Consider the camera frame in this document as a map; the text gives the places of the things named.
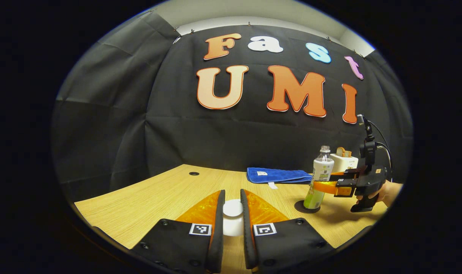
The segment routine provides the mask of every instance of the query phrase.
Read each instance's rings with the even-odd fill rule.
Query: wooden table
[[[198,172],[200,175],[189,175]],[[111,193],[76,202],[93,226],[102,229],[127,248],[132,248],[162,218],[175,220],[191,206],[215,191],[224,189],[226,201],[240,198],[240,189],[257,194],[288,218],[305,218],[334,248],[351,239],[361,229],[374,224],[386,211],[380,202],[372,211],[351,213],[356,198],[334,198],[325,194],[321,210],[306,214],[295,210],[308,185],[253,184],[245,172],[181,165],[165,173]],[[243,236],[224,236],[222,274],[246,273]]]

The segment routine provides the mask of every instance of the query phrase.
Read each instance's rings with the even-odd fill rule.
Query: bottle cap
[[[325,153],[330,152],[330,147],[329,146],[321,146],[321,152],[325,152]]]

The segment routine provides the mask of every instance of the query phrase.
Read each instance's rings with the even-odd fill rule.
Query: black handle
[[[373,210],[373,206],[375,206],[379,196],[379,193],[371,199],[368,198],[368,195],[363,196],[357,205],[351,207],[351,212],[367,212]]]

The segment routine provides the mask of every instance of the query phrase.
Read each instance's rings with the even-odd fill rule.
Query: white disc
[[[243,204],[241,204],[240,199],[226,201],[222,207],[222,212],[229,217],[239,216],[243,213]]]
[[[243,215],[233,218],[224,216],[222,220],[222,234],[226,236],[243,235]]]

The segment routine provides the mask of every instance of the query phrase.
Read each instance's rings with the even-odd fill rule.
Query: plastic bottle
[[[314,181],[328,181],[333,167],[334,160],[330,158],[330,147],[321,146],[321,154],[314,160],[314,175],[310,184],[310,189],[303,201],[303,206],[305,208],[316,211],[321,209],[324,193],[314,190]]]

